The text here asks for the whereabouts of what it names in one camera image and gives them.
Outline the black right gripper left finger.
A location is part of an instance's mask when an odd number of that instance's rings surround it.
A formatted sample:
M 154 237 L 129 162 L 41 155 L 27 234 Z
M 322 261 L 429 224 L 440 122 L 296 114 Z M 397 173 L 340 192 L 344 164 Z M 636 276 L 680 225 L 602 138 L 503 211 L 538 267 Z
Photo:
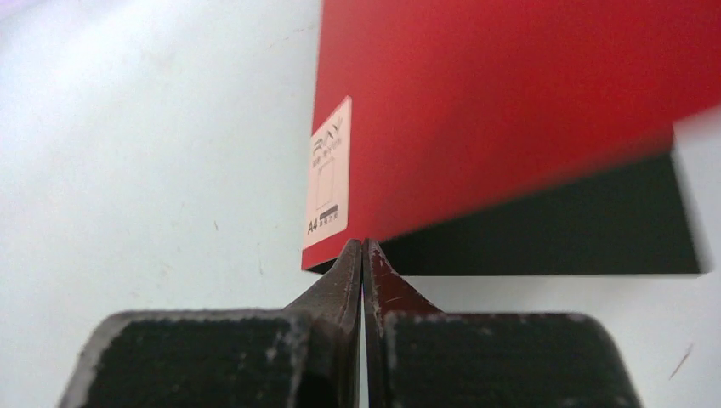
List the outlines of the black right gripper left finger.
M 130 310 L 93 331 L 62 407 L 356 407 L 362 245 L 282 309 Z

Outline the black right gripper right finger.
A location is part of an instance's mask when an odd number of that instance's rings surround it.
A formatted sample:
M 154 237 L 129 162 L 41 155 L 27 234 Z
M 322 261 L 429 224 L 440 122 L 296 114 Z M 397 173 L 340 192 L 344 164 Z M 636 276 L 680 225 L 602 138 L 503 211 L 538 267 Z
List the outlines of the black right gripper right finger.
M 363 244 L 372 407 L 639 407 L 612 336 L 576 313 L 445 312 Z

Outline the red and black folder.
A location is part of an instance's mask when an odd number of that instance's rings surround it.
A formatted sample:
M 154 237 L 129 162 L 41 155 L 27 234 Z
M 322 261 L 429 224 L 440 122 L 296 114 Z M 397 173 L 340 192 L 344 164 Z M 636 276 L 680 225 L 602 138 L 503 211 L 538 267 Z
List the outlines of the red and black folder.
M 347 96 L 348 225 L 305 270 L 706 270 L 673 126 L 720 102 L 717 1 L 325 1 L 314 133 Z

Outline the white product label sticker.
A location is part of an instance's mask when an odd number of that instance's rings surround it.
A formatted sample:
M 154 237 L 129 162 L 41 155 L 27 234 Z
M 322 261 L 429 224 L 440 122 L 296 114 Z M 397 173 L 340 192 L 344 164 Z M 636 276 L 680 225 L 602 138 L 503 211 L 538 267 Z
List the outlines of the white product label sticker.
M 310 138 L 305 249 L 347 228 L 351 118 L 347 96 Z

